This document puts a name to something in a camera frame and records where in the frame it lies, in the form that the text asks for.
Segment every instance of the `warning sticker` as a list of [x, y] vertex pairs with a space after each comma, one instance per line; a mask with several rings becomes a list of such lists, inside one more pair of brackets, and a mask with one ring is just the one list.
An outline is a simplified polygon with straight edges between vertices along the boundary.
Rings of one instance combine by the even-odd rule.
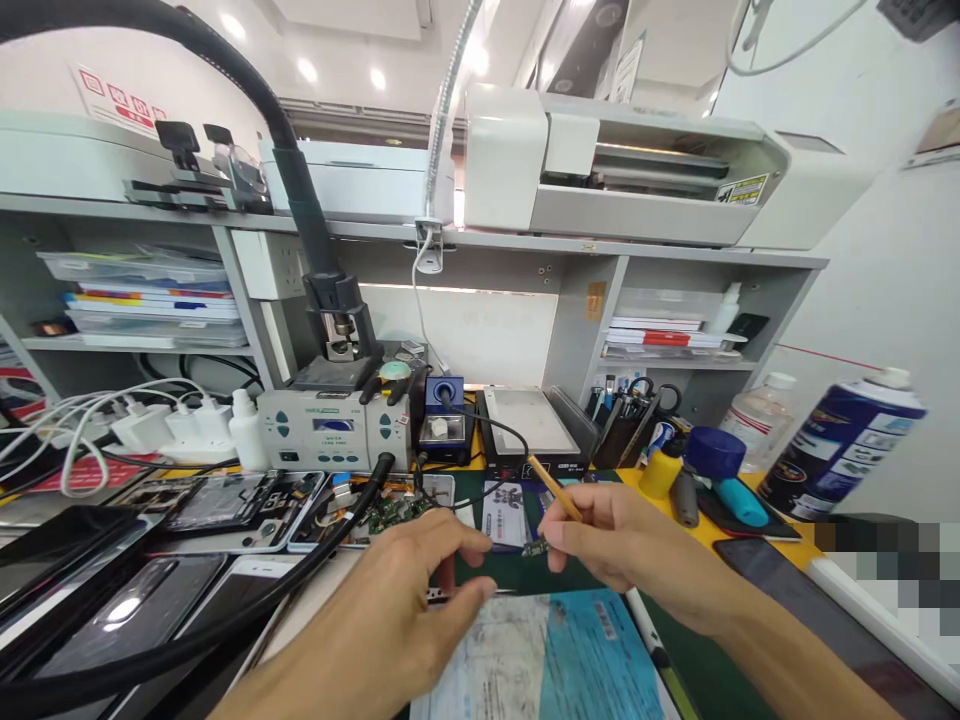
[[763, 186], [767, 184], [769, 177], [770, 173], [767, 173], [721, 185], [717, 191], [717, 202], [727, 205], [756, 205], [760, 202], [760, 193], [763, 192]]

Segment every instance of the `plastic bottle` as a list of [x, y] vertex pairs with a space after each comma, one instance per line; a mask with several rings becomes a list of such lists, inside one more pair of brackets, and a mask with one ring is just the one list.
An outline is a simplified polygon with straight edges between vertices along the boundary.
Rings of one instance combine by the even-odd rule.
[[723, 335], [737, 315], [740, 314], [740, 283], [730, 283], [730, 287], [723, 294], [723, 300], [720, 301], [720, 307], [717, 308], [716, 315], [708, 321], [703, 328], [705, 333], [710, 335]]
[[788, 403], [797, 379], [784, 373], [770, 373], [763, 385], [740, 393], [720, 423], [720, 429], [743, 440], [747, 454], [740, 472], [766, 470], [770, 451], [790, 427], [793, 415]]
[[260, 436], [260, 421], [257, 407], [243, 388], [233, 391], [233, 418], [230, 420], [230, 436], [237, 446], [240, 465], [247, 472], [262, 472], [270, 469], [270, 456]]
[[906, 370], [833, 385], [767, 473], [760, 496], [795, 518], [821, 520], [926, 414]]
[[682, 454], [683, 444], [678, 440], [670, 440], [655, 452], [640, 478], [640, 490], [654, 500], [667, 497], [673, 481], [683, 468], [683, 461], [680, 459]]

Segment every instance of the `light fixture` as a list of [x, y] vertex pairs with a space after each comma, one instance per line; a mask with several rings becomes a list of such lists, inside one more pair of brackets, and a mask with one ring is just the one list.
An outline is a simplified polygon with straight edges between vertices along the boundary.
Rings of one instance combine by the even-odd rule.
[[473, 74], [477, 77], [483, 77], [490, 69], [490, 53], [483, 45], [468, 45], [466, 60], [470, 69], [473, 70]]
[[247, 39], [247, 31], [243, 29], [243, 25], [241, 25], [240, 21], [237, 20], [233, 15], [221, 13], [220, 22], [223, 23], [223, 27], [226, 28], [227, 32], [233, 35], [237, 40]]
[[383, 74], [383, 71], [378, 68], [370, 69], [370, 82], [373, 83], [373, 86], [377, 90], [386, 90], [387, 89], [387, 78]]
[[303, 75], [307, 82], [315, 83], [317, 81], [317, 69], [313, 66], [313, 63], [306, 58], [297, 60], [297, 70], [300, 71], [300, 74]]

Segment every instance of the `label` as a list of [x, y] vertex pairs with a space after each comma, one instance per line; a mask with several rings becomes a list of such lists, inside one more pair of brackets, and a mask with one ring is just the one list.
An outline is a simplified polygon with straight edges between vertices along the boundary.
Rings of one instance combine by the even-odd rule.
[[795, 503], [792, 513], [804, 520], [819, 520], [837, 506], [836, 503], [826, 502], [813, 495], [802, 495], [796, 499]]
[[727, 416], [720, 423], [720, 429], [736, 438], [743, 440], [748, 453], [760, 452], [766, 447], [767, 436], [772, 426], [744, 415], [742, 412], [730, 408]]
[[587, 322], [600, 322], [603, 318], [603, 298], [607, 295], [607, 283], [596, 282], [587, 285], [587, 309], [584, 318]]
[[760, 193], [763, 192], [763, 186], [767, 184], [769, 177], [770, 173], [766, 173], [721, 185], [717, 190], [717, 202], [726, 205], [756, 205], [760, 202]]

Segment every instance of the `power outlet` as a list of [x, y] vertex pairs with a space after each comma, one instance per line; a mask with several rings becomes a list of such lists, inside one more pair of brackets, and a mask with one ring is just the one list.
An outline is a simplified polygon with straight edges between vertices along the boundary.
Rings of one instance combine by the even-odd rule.
[[234, 247], [247, 295], [254, 300], [302, 297], [306, 259], [300, 238], [234, 230]]

